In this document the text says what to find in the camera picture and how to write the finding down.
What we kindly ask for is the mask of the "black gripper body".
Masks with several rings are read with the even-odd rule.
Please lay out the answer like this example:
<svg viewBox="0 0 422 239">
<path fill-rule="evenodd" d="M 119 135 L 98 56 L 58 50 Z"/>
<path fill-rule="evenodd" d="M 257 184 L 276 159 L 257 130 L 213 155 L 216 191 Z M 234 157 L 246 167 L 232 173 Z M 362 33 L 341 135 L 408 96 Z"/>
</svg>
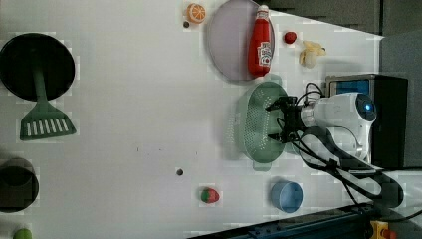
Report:
<svg viewBox="0 0 422 239">
<path fill-rule="evenodd" d="M 296 97 L 281 97 L 281 111 L 283 112 L 283 128 L 282 128 L 282 142 L 292 142 L 298 137 L 299 131 L 304 131 L 304 126 L 301 119 L 302 107 L 296 104 Z"/>
</svg>

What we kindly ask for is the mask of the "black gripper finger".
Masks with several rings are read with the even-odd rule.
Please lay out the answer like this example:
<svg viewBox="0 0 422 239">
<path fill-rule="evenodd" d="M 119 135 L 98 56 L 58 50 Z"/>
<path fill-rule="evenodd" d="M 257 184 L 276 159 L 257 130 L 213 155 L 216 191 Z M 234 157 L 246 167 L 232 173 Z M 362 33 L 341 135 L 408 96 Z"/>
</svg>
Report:
<svg viewBox="0 0 422 239">
<path fill-rule="evenodd" d="M 278 142 L 284 142 L 283 136 L 281 133 L 268 134 L 268 137 Z"/>
<path fill-rule="evenodd" d="M 275 111 L 275 110 L 282 110 L 285 107 L 285 101 L 283 99 L 277 99 L 273 103 L 271 103 L 268 107 L 266 107 L 267 112 Z"/>
</svg>

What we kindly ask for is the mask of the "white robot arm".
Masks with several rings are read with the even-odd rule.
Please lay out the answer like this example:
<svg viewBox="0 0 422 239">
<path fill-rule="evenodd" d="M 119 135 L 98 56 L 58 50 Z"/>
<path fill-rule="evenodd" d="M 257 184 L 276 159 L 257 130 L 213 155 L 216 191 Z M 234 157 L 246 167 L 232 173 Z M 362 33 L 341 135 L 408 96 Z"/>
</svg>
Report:
<svg viewBox="0 0 422 239">
<path fill-rule="evenodd" d="M 369 96 L 345 93 L 304 105 L 287 96 L 276 99 L 266 110 L 282 113 L 277 119 L 282 131 L 270 138 L 291 143 L 308 167 L 330 174 L 377 206 L 395 208 L 403 202 L 399 182 L 364 161 L 377 117 Z"/>
</svg>

